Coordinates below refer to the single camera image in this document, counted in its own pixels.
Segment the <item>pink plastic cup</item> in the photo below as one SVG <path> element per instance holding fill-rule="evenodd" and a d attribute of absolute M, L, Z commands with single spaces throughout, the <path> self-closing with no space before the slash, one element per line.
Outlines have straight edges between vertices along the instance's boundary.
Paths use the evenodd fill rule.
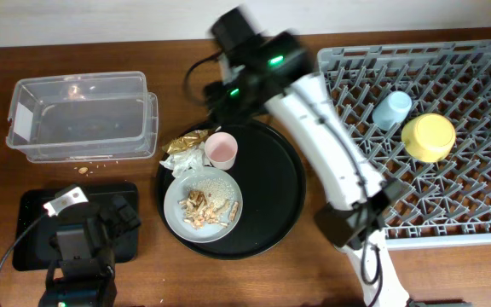
<path fill-rule="evenodd" d="M 220 170 L 229 170 L 234 165 L 237 153 L 238 143 L 227 132 L 216 132 L 205 142 L 205 154 L 208 160 Z"/>

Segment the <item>blue plastic cup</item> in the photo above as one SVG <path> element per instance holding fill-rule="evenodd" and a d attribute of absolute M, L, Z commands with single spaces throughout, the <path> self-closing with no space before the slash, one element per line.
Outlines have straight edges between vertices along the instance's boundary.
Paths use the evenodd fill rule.
<path fill-rule="evenodd" d="M 388 94 L 373 110 L 373 123 L 381 130 L 400 124 L 412 107 L 412 98 L 403 91 Z"/>

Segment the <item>yellow plastic bowl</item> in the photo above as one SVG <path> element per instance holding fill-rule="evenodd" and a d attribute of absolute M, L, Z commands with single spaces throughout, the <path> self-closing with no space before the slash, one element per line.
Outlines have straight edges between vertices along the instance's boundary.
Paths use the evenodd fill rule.
<path fill-rule="evenodd" d="M 445 159 L 456 140 L 453 124 L 444 116 L 427 113 L 418 116 L 402 129 L 401 141 L 407 153 L 425 163 Z"/>

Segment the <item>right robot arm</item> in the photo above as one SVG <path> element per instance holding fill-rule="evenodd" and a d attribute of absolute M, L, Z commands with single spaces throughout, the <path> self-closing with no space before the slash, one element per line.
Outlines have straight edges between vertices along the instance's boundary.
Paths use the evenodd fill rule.
<path fill-rule="evenodd" d="M 210 29 L 220 50 L 222 82 L 204 89 L 211 117 L 236 124 L 261 112 L 280 121 L 315 170 L 326 204 L 315 224 L 347 255 L 368 306 L 407 306 L 385 240 L 383 212 L 405 186 L 375 169 L 344 128 L 322 74 L 289 32 L 265 38 L 240 8 L 220 16 Z"/>

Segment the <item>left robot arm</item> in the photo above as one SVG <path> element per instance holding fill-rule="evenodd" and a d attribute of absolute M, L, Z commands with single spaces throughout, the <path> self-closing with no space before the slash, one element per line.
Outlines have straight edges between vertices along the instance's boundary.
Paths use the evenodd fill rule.
<path fill-rule="evenodd" d="M 56 216 L 53 248 L 60 256 L 51 262 L 40 306 L 112 306 L 116 239 L 139 228 L 141 220 L 122 195 L 106 204 L 70 205 Z"/>

